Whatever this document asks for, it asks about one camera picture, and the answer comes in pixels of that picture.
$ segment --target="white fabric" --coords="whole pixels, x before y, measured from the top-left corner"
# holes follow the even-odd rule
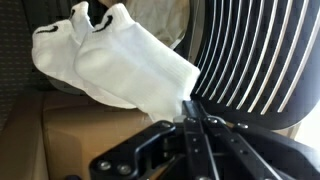
[[[32,57],[35,66],[48,76],[82,89],[100,103],[121,108],[135,108],[134,105],[84,81],[75,72],[74,58],[86,33],[92,31],[93,27],[87,15],[87,2],[73,6],[72,10],[75,12],[70,20],[40,27],[33,34]],[[54,26],[58,27],[57,31],[41,33],[54,29]]]
[[[83,79],[134,104],[153,120],[180,115],[182,101],[190,99],[200,74],[135,23],[123,4],[112,6],[87,34],[75,69]]]
[[[131,18],[166,46],[174,49],[189,21],[189,0],[99,0],[107,7],[124,2]]]

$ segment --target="white sock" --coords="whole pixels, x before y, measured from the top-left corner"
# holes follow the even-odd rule
[[[58,80],[82,89],[100,103],[121,108],[135,108],[134,105],[83,80],[74,70],[76,53],[88,31],[92,31],[88,3],[81,2],[72,7],[69,20],[38,28],[33,38],[32,57],[35,66]]]
[[[112,6],[88,33],[75,59],[76,72],[136,105],[153,120],[181,114],[199,69],[135,23],[123,4]]]

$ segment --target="screw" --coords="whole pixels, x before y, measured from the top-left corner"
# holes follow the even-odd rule
[[[122,164],[118,166],[118,171],[122,175],[128,175],[131,173],[131,167],[127,164]]]
[[[211,179],[205,176],[201,176],[201,177],[197,177],[196,180],[211,180]]]
[[[167,152],[163,153],[163,157],[167,158],[169,156],[169,154]]]
[[[246,151],[246,150],[242,150],[242,149],[240,150],[240,153],[241,153],[241,154],[243,154],[243,155],[248,155],[248,154],[249,154],[249,152],[248,152],[248,151]]]
[[[188,121],[190,121],[190,122],[192,122],[192,123],[195,123],[195,122],[196,122],[196,120],[193,119],[193,118],[188,118]]]
[[[248,125],[246,124],[238,123],[237,125],[243,129],[248,129]]]
[[[108,161],[99,161],[98,166],[102,171],[106,171],[111,168],[111,164]]]
[[[164,123],[162,123],[162,126],[163,126],[163,127],[166,127],[166,128],[171,127],[171,125],[170,125],[169,123],[165,123],[165,122],[164,122]]]
[[[236,140],[236,139],[231,139],[230,141],[233,142],[233,143],[238,143],[238,142],[239,142],[239,141]]]
[[[208,118],[208,121],[210,121],[212,124],[217,124],[218,120],[214,118]]]

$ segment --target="chair backrest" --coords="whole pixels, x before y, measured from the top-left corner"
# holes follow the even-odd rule
[[[234,123],[282,129],[302,120],[320,97],[320,1],[205,3],[193,98]]]

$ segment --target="black metal bracket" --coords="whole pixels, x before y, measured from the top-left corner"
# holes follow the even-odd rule
[[[92,180],[320,179],[311,148],[251,124],[228,127],[201,104],[183,103],[175,123],[159,121],[90,164]]]

